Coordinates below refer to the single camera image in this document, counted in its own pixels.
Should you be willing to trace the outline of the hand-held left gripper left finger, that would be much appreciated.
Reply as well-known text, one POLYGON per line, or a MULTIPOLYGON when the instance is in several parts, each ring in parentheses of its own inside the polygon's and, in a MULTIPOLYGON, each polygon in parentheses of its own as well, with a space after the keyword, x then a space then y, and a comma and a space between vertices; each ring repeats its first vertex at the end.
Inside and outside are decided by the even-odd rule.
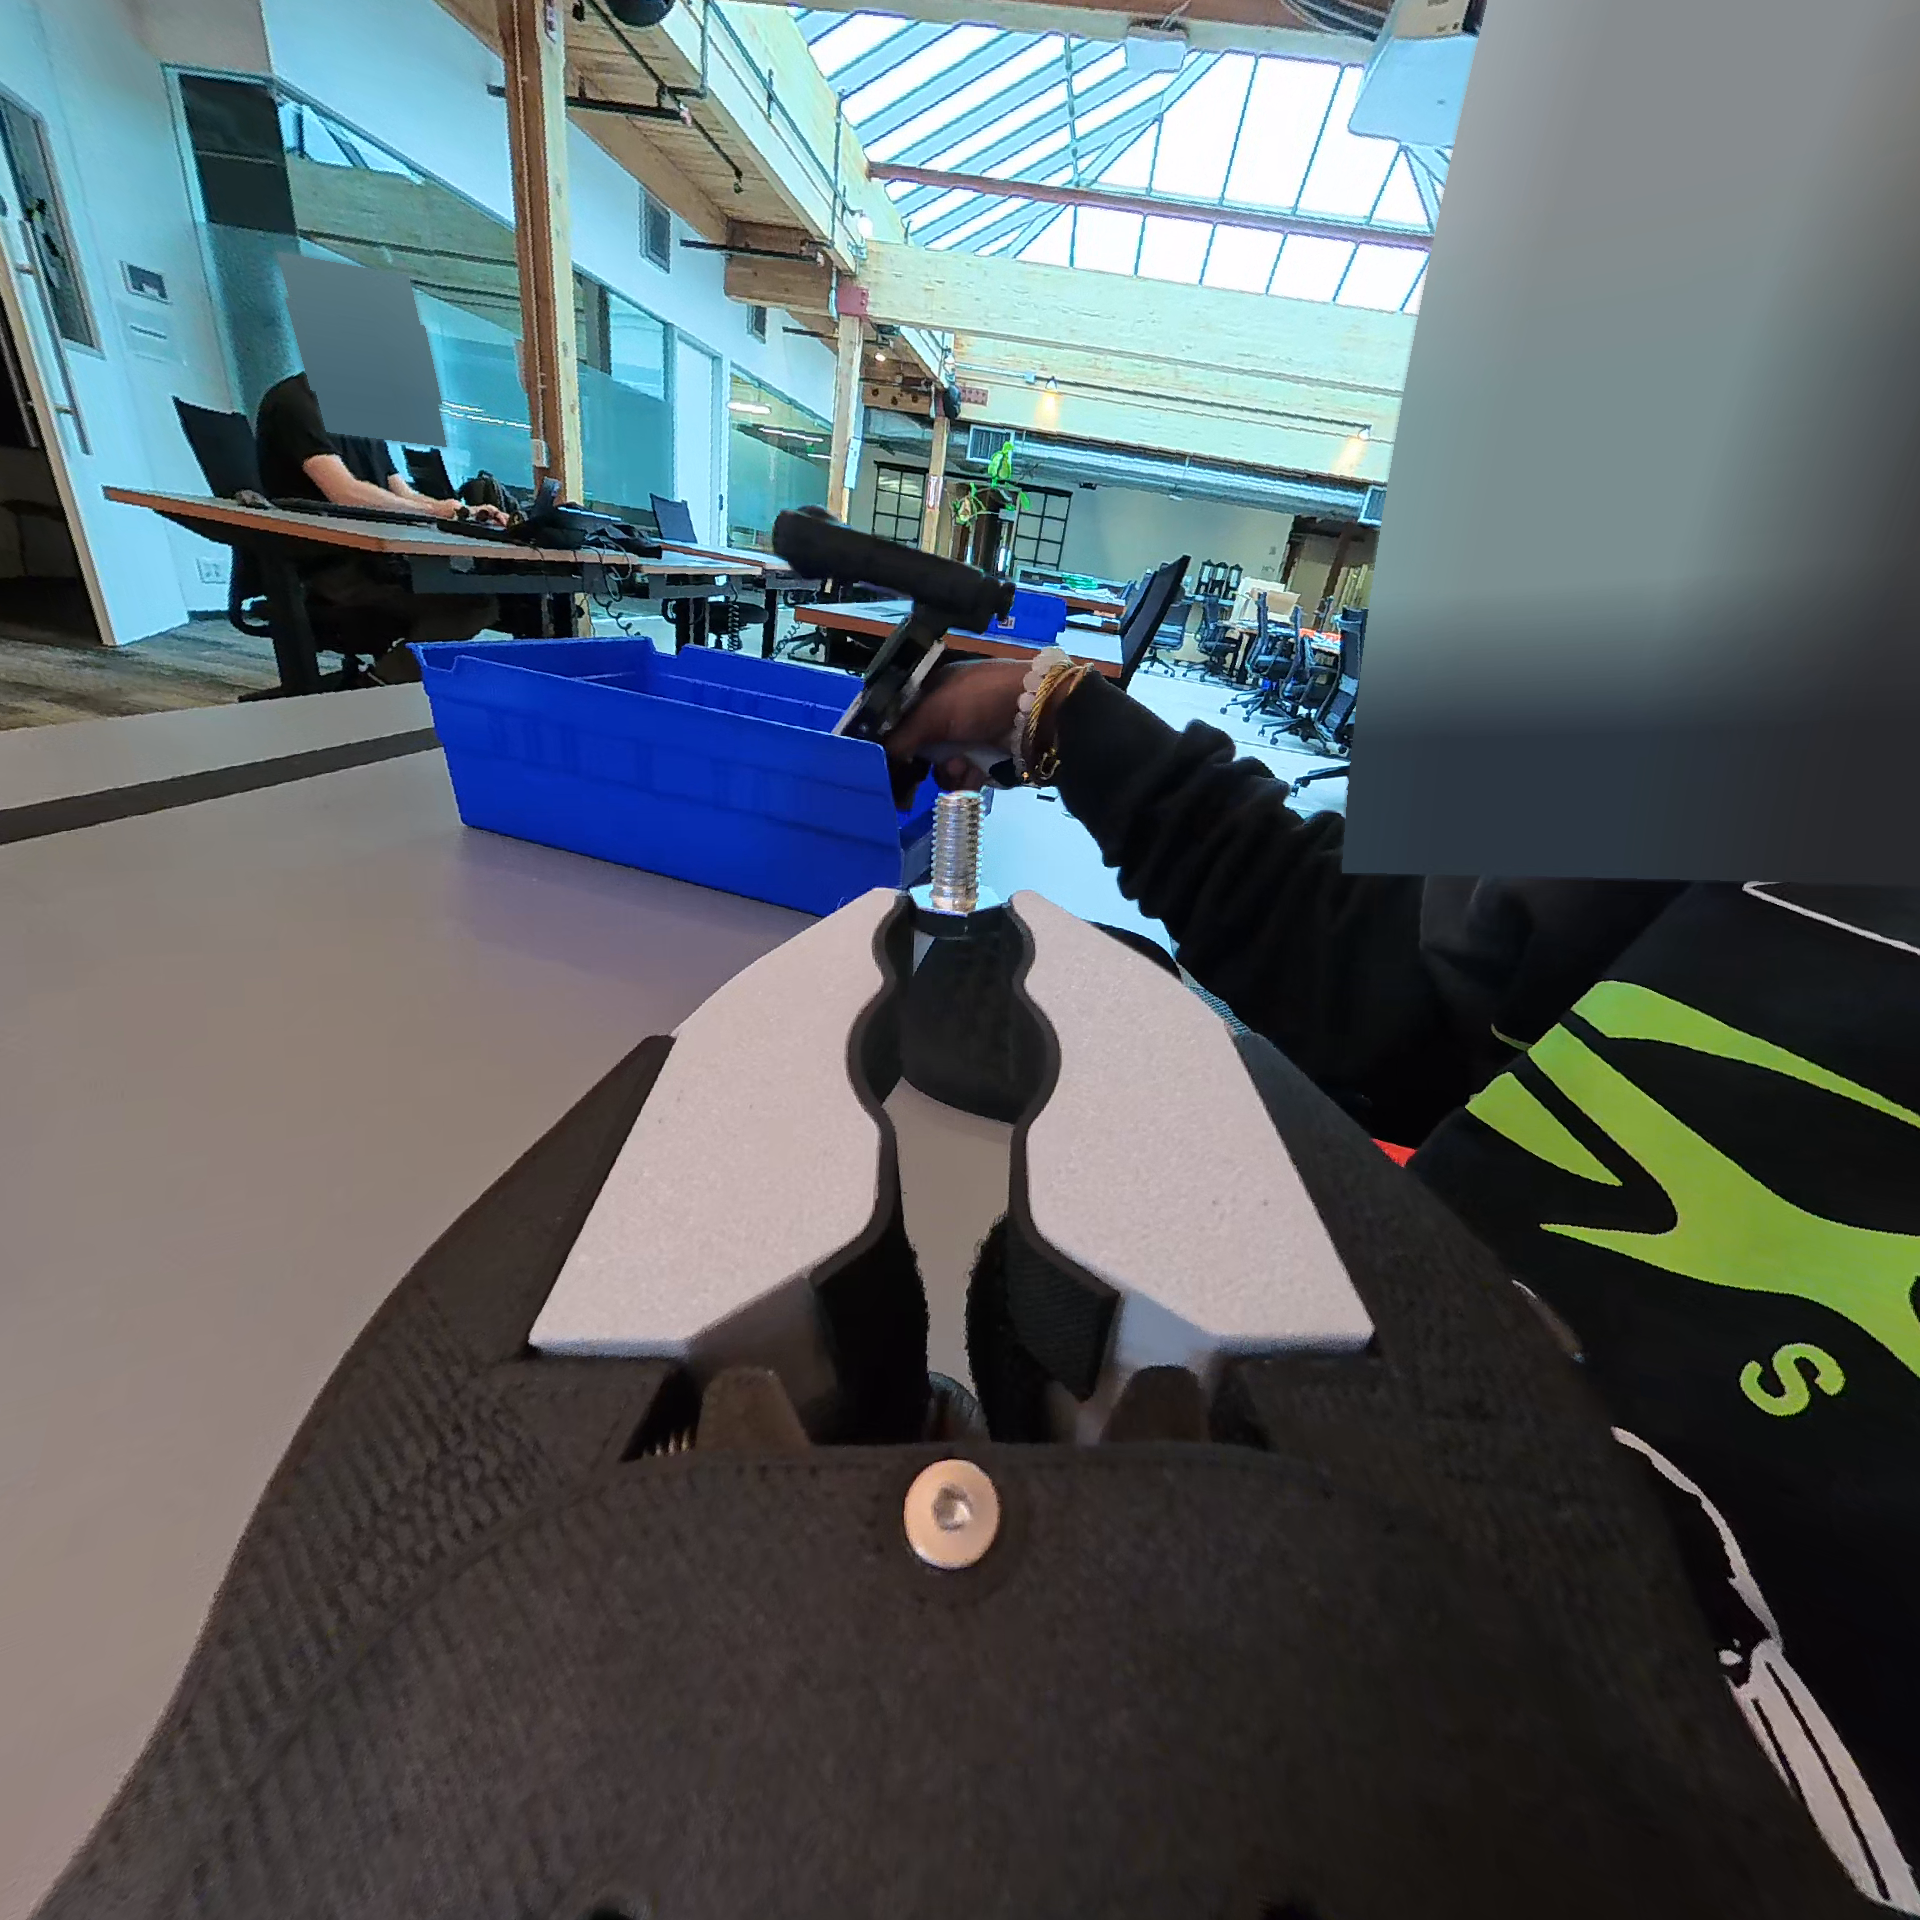
POLYGON ((772 1371, 798 1411, 921 1411, 893 994, 909 901, 804 926, 688 1014, 530 1328, 545 1357, 772 1371))

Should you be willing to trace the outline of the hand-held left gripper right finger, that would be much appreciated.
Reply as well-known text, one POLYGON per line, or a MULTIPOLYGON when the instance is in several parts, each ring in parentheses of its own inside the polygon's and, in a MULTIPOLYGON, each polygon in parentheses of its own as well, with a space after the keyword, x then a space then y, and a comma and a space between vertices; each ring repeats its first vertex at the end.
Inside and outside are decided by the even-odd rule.
POLYGON ((1175 972, 1022 889, 1034 1089, 983 1249, 983 1408, 1116 1411, 1143 1371, 1345 1364, 1376 1325, 1261 1091, 1175 972))

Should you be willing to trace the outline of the silver hex bolt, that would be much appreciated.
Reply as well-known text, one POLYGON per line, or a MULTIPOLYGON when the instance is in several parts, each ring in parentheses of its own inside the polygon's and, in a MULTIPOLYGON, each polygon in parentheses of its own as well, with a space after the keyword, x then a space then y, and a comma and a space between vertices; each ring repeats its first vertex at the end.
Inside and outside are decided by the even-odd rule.
POLYGON ((1004 898, 982 877, 982 832, 990 795, 980 788, 952 788, 932 806, 926 877, 909 887, 915 934, 963 939, 986 930, 1004 898))

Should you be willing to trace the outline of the person's right forearm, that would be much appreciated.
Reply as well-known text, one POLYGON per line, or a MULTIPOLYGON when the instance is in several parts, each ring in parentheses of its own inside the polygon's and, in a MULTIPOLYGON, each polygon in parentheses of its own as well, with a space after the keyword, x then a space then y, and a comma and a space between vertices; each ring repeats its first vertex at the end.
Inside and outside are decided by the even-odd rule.
POLYGON ((1173 729, 1097 676, 1048 697, 1035 751, 1197 985, 1372 1136, 1417 1143, 1441 1106, 1424 883, 1345 873, 1339 817, 1292 812, 1222 731, 1173 729))

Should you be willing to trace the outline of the wooden office desk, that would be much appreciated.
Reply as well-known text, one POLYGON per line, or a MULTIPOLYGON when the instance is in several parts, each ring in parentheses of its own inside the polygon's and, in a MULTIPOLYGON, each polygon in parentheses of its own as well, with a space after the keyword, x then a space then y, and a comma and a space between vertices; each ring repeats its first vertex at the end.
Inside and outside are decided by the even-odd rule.
MULTIPOLYGON (((1066 594, 1064 606, 1068 607, 1068 615, 1058 636, 1058 646, 1074 660, 1091 661, 1103 676, 1119 677, 1126 670, 1126 660, 1116 607, 1097 607, 1093 599, 1084 594, 1066 594)), ((907 602, 897 597, 821 602, 798 606, 792 612, 792 620, 799 630, 823 632, 876 646, 907 612, 907 602)), ((982 660, 1020 660, 1041 646, 1044 639, 982 636, 963 630, 950 630, 946 638, 948 654, 982 660)))
POLYGON ((400 562, 408 588, 425 596, 535 599, 544 636, 557 630, 551 609, 557 597, 610 602, 614 588, 619 588, 622 599, 678 607, 678 644, 705 639, 704 606, 714 597, 736 602, 757 596, 765 630, 773 634, 779 594, 798 583, 790 566, 756 549, 734 553, 726 547, 708 551, 666 543, 657 556, 646 556, 622 545, 551 547, 495 533, 464 536, 438 522, 411 522, 395 513, 340 518, 271 503, 249 505, 225 496, 122 486, 104 488, 104 497, 151 511, 253 556, 278 681, 249 692, 252 702, 346 692, 368 680, 365 670, 349 656, 338 670, 323 671, 322 646, 297 572, 300 556, 322 549, 400 562))

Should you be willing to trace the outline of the green plant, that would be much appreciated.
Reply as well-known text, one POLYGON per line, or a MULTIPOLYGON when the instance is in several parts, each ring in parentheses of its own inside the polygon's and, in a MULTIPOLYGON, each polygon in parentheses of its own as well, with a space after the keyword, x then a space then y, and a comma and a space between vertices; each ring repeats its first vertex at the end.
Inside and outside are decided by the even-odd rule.
POLYGON ((1009 543, 1027 496, 1016 481, 1016 442, 997 443, 982 475, 954 493, 955 557, 990 577, 1006 577, 1009 543))

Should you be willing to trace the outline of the black round cushion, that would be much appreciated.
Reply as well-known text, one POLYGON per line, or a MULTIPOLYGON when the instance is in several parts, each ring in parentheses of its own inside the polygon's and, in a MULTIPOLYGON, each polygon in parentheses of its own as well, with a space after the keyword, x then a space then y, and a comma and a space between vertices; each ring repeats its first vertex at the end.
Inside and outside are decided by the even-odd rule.
POLYGON ((883 936, 893 987, 881 1002, 881 1077, 999 1123, 1020 1140, 1054 1091, 1060 1040, 1027 992, 1044 932, 1095 932, 1178 978, 1173 956, 1140 932, 1086 921, 1022 889, 948 912, 921 885, 899 892, 883 936))

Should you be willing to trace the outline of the wooden pillar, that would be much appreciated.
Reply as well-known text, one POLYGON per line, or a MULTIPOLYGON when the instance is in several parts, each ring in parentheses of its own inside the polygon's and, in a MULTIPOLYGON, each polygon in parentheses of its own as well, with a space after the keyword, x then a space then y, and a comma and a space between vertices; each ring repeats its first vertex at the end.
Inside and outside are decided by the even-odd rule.
POLYGON ((583 432, 565 153, 563 3, 495 1, 511 169, 519 366, 535 478, 580 501, 583 432))

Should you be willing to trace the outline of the black printed shirt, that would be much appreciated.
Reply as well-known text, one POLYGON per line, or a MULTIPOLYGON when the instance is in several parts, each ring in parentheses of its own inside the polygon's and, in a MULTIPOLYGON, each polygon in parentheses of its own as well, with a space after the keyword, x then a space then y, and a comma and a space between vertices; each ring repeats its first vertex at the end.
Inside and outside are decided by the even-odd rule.
POLYGON ((1567 1328, 1720 1671, 1915 1914, 1917 900, 1691 883, 1411 1159, 1567 1328))

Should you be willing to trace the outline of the white hanging ceiling unit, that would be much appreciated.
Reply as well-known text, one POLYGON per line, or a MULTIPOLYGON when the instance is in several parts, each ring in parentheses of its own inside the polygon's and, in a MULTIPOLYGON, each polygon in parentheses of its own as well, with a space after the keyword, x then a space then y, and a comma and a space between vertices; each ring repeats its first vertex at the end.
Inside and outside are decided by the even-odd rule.
POLYGON ((1484 7, 1484 1, 1393 1, 1366 60, 1347 131, 1449 149, 1484 7))

